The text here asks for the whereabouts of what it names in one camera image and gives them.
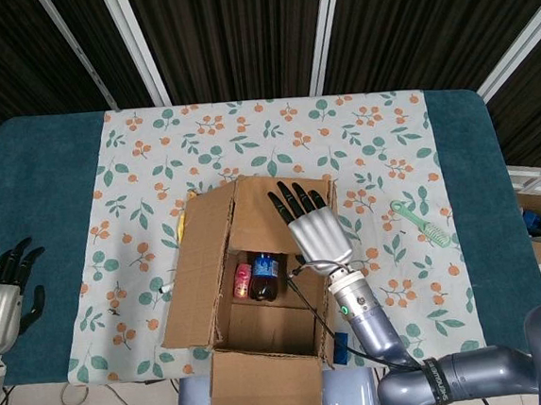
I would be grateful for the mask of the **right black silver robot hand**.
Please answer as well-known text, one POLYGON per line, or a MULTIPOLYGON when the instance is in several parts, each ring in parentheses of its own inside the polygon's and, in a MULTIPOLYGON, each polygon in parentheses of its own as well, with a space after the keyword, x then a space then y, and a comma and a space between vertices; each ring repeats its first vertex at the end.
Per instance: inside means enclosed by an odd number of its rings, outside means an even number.
POLYGON ((320 276, 347 275, 352 243, 325 198, 295 181, 278 181, 277 188, 280 195, 270 191, 267 196, 292 234, 303 264, 320 276))

